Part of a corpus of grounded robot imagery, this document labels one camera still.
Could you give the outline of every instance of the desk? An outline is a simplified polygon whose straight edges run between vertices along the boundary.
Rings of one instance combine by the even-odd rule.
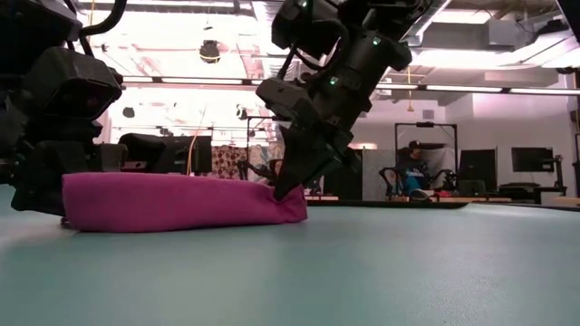
[[[76,234],[0,197],[6,326],[558,325],[580,321],[580,216],[310,207],[308,221]]]
[[[580,205],[580,198],[578,197],[555,197],[554,200],[562,204]]]
[[[510,203],[510,198],[503,198],[503,197],[431,197],[430,200],[434,203],[478,203],[478,202],[486,202],[486,203]],[[387,201],[391,202],[409,202],[410,199],[408,197],[395,197],[392,200],[387,199]]]
[[[337,196],[305,196],[306,200],[308,201],[338,201],[339,197]]]

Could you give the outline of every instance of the fluorescent light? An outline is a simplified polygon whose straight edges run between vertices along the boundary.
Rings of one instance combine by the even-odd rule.
[[[241,85],[241,79],[214,79],[214,78],[173,78],[163,77],[163,82],[186,83],[186,84],[207,84],[207,85]]]
[[[501,92],[501,87],[429,85],[427,91]]]
[[[123,77],[123,82],[153,82],[151,77],[127,76]]]
[[[148,82],[157,83],[156,77],[146,76],[127,76],[124,77],[126,82]],[[248,79],[219,79],[219,78],[180,78],[180,77],[159,77],[161,82],[179,83],[179,84],[201,84],[201,85],[245,85],[248,83],[252,86],[257,86],[262,83],[262,80],[248,80]],[[456,91],[456,92],[479,92],[479,93],[501,93],[503,90],[508,90],[509,94],[530,94],[530,95],[557,95],[557,96],[580,96],[580,90],[567,89],[548,89],[548,88],[502,88],[502,87],[487,87],[487,86],[457,86],[457,85],[421,85],[421,84],[405,84],[405,83],[380,83],[376,90],[391,90],[391,91]]]
[[[79,0],[80,3],[91,4],[92,0]],[[95,4],[113,4],[115,0],[95,0]],[[233,3],[229,2],[209,2],[209,1],[166,1],[166,0],[131,0],[130,5],[173,5],[173,6],[202,6],[202,7],[224,7],[234,8]],[[241,9],[251,10],[248,3],[240,3]]]
[[[529,95],[562,95],[562,96],[578,96],[580,90],[561,90],[561,89],[519,89],[513,88],[511,94],[529,94]]]
[[[496,11],[445,9],[433,17],[433,23],[485,24]]]
[[[415,91],[419,88],[419,85],[412,84],[396,84],[396,83],[380,83],[375,88],[376,90],[403,90],[403,91]]]
[[[377,149],[378,146],[375,143],[350,143],[348,145],[351,149]]]
[[[450,69],[493,69],[511,63],[513,63],[511,53],[425,50],[413,57],[411,65]]]

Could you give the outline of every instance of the cable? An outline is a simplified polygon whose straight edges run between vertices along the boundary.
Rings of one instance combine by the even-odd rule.
[[[292,63],[292,60],[294,59],[294,56],[297,53],[298,53],[298,42],[294,42],[294,44],[292,44],[292,47],[290,48],[290,52],[286,56],[286,60],[284,61],[284,64],[282,64],[282,67],[280,68],[280,70],[278,71],[278,73],[275,76],[277,79],[279,79],[279,80],[284,79],[284,77],[286,76],[286,73],[288,72],[288,68],[290,67],[290,63]]]
[[[76,16],[76,8],[74,7],[73,1],[72,0],[64,0],[64,4]],[[74,51],[74,44],[73,44],[73,42],[66,41],[66,47],[68,47],[69,50],[73,50]]]
[[[346,59],[346,56],[349,54],[351,47],[351,36],[349,35],[348,29],[343,24],[335,20],[314,21],[313,27],[316,25],[331,25],[338,30],[341,37],[339,42],[340,49],[337,49],[333,57],[329,60],[328,64],[321,71],[312,76],[313,81],[320,81],[331,75],[336,70],[336,68],[338,68],[340,64],[343,63],[344,59]]]
[[[84,51],[84,54],[94,57],[94,54],[92,53],[92,48],[91,45],[89,44],[89,41],[86,39],[86,37],[80,37],[79,38],[79,43],[82,46],[82,50]]]
[[[325,68],[325,67],[322,67],[322,66],[321,66],[321,65],[319,65],[319,64],[316,64],[316,63],[314,63],[314,62],[311,62],[310,60],[306,59],[306,57],[304,57],[304,56],[303,56],[301,53],[299,53],[299,52],[296,52],[296,56],[297,56],[298,58],[300,58],[300,61],[302,61],[302,63],[303,63],[303,64],[304,64],[306,67],[308,67],[308,68],[310,68],[310,69],[312,69],[312,70],[321,71],[322,69],[324,69],[324,68]]]
[[[113,4],[111,13],[102,22],[86,26],[79,32],[80,36],[91,36],[96,34],[103,34],[109,32],[113,27],[115,27],[125,12],[125,7],[127,6],[127,0],[115,0]]]
[[[489,19],[496,19],[496,17],[486,8],[480,7],[479,11],[484,11],[489,14]]]
[[[208,110],[208,105],[203,108],[203,113],[201,113],[201,120],[199,120],[198,128],[196,129],[196,134],[193,136],[191,140],[191,144],[189,144],[189,152],[188,152],[188,168],[186,170],[186,175],[191,175],[191,153],[193,152],[193,147],[196,144],[196,140],[198,139],[199,131],[201,130],[201,125],[203,124],[203,119],[206,117],[206,111]]]
[[[516,24],[519,26],[519,28],[522,29],[522,31],[524,31],[528,34],[535,34],[535,32],[528,31],[528,29],[522,24],[521,20],[516,20]]]

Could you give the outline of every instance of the black robotic arm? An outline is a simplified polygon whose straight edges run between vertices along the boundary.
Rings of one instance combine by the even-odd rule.
[[[116,0],[102,23],[82,28],[74,6],[54,0],[0,5],[0,180],[15,188],[12,207],[64,215],[62,175],[120,171],[123,145],[93,144],[96,121],[120,98],[122,76],[95,59],[86,36],[121,19]],[[85,54],[71,47],[80,41]]]
[[[360,167],[348,148],[350,132],[387,68],[400,71],[412,60],[401,39],[431,6],[432,0],[361,1],[333,5],[326,0],[286,0],[272,24],[272,41],[290,48],[276,78],[263,81],[256,94],[277,116],[290,119],[281,128],[284,163],[275,185],[281,199],[290,190],[340,167]],[[285,69],[302,50],[315,59],[332,55],[324,67],[302,80],[284,81]]]

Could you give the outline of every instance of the pink towel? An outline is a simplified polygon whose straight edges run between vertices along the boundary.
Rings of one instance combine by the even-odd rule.
[[[271,187],[209,177],[78,173],[65,175],[63,183],[66,216],[81,231],[162,232],[306,219],[300,187],[277,202]]]

